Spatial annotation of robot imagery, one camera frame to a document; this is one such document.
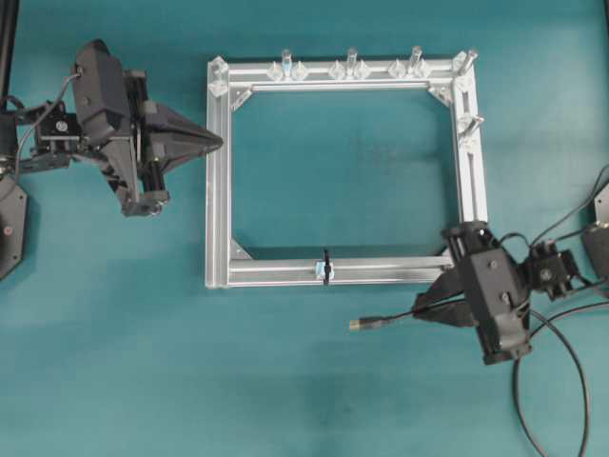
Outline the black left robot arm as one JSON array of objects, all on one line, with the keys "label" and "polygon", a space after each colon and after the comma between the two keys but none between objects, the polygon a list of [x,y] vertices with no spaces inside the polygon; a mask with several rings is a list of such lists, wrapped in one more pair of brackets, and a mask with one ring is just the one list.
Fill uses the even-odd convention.
[{"label": "black left robot arm", "polygon": [[149,99],[140,71],[88,79],[77,70],[60,89],[74,90],[91,108],[67,110],[63,95],[36,107],[15,97],[1,112],[1,274],[22,261],[29,197],[20,186],[28,173],[89,162],[101,171],[126,217],[159,214],[169,201],[165,176],[223,144],[220,136]]}]

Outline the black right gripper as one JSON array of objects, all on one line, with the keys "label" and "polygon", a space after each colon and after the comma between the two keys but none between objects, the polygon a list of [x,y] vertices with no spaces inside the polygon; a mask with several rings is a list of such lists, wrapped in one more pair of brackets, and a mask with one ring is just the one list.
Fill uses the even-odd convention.
[{"label": "black right gripper", "polygon": [[[519,360],[532,350],[518,308],[529,291],[518,265],[484,221],[470,221],[442,232],[454,268],[444,271],[417,295],[414,318],[456,328],[475,327],[483,361],[494,365]],[[463,294],[466,304],[430,307]]]}]

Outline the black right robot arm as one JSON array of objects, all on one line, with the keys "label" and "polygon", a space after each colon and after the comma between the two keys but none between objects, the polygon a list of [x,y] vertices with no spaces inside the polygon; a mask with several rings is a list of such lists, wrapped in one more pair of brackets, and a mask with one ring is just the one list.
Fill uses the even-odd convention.
[{"label": "black right robot arm", "polygon": [[453,267],[442,273],[427,292],[417,296],[413,315],[428,322],[478,334],[487,365],[517,360],[531,351],[530,294],[556,300],[596,284],[580,276],[570,250],[559,250],[555,240],[537,239],[528,255],[517,262],[483,221],[464,222],[442,233]]}]

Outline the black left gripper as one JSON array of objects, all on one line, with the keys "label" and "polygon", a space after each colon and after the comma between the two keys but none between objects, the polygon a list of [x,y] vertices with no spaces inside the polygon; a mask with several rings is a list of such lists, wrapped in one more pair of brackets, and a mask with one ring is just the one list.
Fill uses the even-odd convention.
[{"label": "black left gripper", "polygon": [[[124,216],[153,216],[169,201],[162,174],[219,149],[224,140],[179,112],[148,100],[143,70],[126,70],[124,81],[129,118],[102,146],[105,160],[100,170]],[[150,135],[146,144],[145,126],[155,133],[181,135]]]}]

